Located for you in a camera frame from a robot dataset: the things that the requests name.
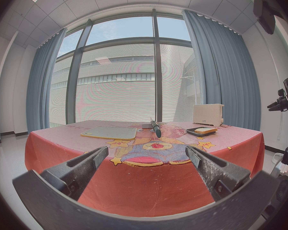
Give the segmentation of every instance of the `baseboard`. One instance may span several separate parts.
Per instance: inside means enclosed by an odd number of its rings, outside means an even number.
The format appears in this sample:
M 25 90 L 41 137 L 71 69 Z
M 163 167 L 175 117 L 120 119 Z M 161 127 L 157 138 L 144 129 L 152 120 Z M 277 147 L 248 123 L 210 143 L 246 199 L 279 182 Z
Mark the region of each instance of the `baseboard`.
M 269 146 L 264 146 L 264 148 L 266 149 L 266 150 L 268 150 L 268 151 L 272 151 L 272 152 L 275 152 L 275 153 L 282 153 L 282 154 L 284 154 L 285 153 L 285 151 L 283 151 L 283 150 L 280 150 L 280 149 L 277 149 L 277 148 L 273 148 L 273 147 L 269 147 Z
M 24 136 L 24 135 L 27 135 L 28 132 L 21 132 L 21 133 L 15 133 L 15 136 Z
M 9 132 L 0 133 L 0 136 L 7 136 L 7 135 L 13 135 L 13 134 L 15 134 L 14 131 L 9 131 Z

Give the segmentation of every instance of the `floor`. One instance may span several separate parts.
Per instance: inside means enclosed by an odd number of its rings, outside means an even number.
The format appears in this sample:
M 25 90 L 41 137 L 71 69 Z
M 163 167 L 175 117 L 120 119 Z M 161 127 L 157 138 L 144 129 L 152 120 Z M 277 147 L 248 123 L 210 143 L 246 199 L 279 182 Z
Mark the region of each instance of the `floor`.
M 34 220 L 20 201 L 12 185 L 12 179 L 27 171 L 24 165 L 24 147 L 27 137 L 28 135 L 18 137 L 8 135 L 1 137 L 0 192 L 11 209 L 31 230 L 42 230 L 41 226 Z M 271 173 L 274 167 L 272 163 L 273 156 L 273 152 L 265 150 L 263 170 L 268 173 Z M 264 221 L 264 218 L 260 216 L 249 230 L 256 230 Z

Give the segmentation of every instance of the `window mullion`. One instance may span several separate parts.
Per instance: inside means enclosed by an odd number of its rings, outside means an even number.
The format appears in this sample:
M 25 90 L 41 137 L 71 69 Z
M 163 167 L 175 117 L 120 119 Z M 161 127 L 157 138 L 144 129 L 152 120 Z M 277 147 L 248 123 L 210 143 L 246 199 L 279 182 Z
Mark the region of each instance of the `window mullion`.
M 75 99 L 76 99 L 76 86 L 78 78 L 78 70 L 81 60 L 81 47 L 83 47 L 88 39 L 92 28 L 92 21 L 88 20 L 82 34 L 79 38 L 77 47 L 72 57 L 72 64 L 69 70 L 67 90 L 66 90 L 66 124 L 75 123 Z
M 153 9 L 153 31 L 154 31 L 154 51 L 155 51 L 155 112 L 156 121 L 162 122 L 162 71 L 161 71 L 161 52 L 160 52 L 160 39 L 158 31 L 157 13 Z

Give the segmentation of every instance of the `table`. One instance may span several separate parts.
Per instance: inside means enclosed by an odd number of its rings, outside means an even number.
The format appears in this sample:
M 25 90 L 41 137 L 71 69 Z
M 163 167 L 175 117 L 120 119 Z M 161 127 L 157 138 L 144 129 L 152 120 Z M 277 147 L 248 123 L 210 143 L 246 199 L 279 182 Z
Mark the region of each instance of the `table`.
M 80 136 L 97 126 L 135 127 L 131 141 Z M 196 137 L 187 128 L 202 125 L 169 122 L 157 138 L 141 123 L 84 121 L 31 132 L 25 148 L 28 170 L 41 173 L 101 146 L 109 155 L 101 163 L 78 202 L 104 212 L 130 217 L 156 217 L 187 212 L 213 202 L 194 165 L 185 155 L 191 144 L 251 171 L 262 169 L 264 137 L 259 131 L 227 125 L 215 134 Z

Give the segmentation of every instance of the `black tray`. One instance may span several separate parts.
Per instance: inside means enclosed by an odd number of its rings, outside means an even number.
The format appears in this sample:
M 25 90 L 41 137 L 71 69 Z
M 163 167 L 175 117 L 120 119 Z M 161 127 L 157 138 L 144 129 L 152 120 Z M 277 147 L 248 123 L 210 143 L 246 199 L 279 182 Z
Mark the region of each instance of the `black tray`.
M 194 136 L 199 136 L 199 137 L 202 137 L 202 136 L 208 136 L 208 135 L 211 135 L 213 133 L 215 133 L 215 131 L 212 131 L 212 132 L 209 132 L 209 133 L 206 133 L 206 134 L 197 134 L 195 133 L 194 131 L 198 128 L 211 128 L 211 127 L 197 127 L 197 128 L 189 128 L 189 129 L 186 129 L 187 133 L 191 134 L 191 135 L 194 135 Z

